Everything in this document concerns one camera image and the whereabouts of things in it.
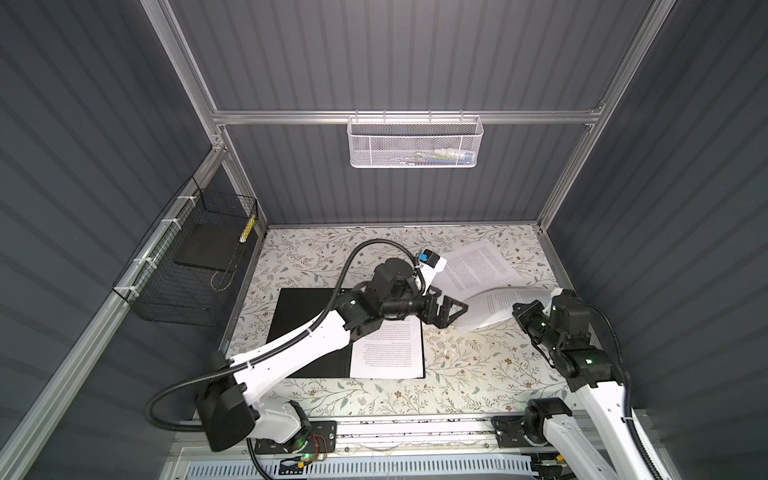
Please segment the white paper sheet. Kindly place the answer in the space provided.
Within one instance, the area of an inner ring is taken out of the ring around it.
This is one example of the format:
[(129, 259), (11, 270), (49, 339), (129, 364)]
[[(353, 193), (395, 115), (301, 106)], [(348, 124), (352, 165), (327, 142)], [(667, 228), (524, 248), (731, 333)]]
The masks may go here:
[(505, 287), (474, 295), (464, 301), (468, 310), (453, 325), (458, 333), (464, 334), (485, 328), (513, 318), (516, 303), (529, 304), (540, 301), (547, 305), (550, 290), (533, 287)]

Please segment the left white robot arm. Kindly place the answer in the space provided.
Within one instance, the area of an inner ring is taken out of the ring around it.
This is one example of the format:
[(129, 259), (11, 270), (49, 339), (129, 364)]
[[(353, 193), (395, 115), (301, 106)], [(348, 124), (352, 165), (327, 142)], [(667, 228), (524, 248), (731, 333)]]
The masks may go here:
[(431, 286), (443, 267), (443, 261), (411, 265), (390, 258), (375, 268), (370, 281), (333, 294), (328, 312), (230, 358), (230, 373), (208, 381), (195, 397), (210, 450), (225, 451), (243, 440), (301, 450), (312, 435), (304, 410), (295, 401), (268, 402), (264, 395), (315, 360), (378, 331), (386, 321), (416, 317), (439, 329), (450, 326), (469, 307)]

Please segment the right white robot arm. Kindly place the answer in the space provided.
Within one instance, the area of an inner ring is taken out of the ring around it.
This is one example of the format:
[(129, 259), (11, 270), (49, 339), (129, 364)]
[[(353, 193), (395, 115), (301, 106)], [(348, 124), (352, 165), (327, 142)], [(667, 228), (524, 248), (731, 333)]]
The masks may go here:
[(516, 303), (512, 314), (585, 407), (608, 456), (586, 438), (560, 398), (527, 403), (523, 438), (532, 446), (554, 447), (578, 479), (670, 479), (633, 409), (631, 376), (608, 316), (575, 291), (561, 288), (552, 291), (548, 304)]

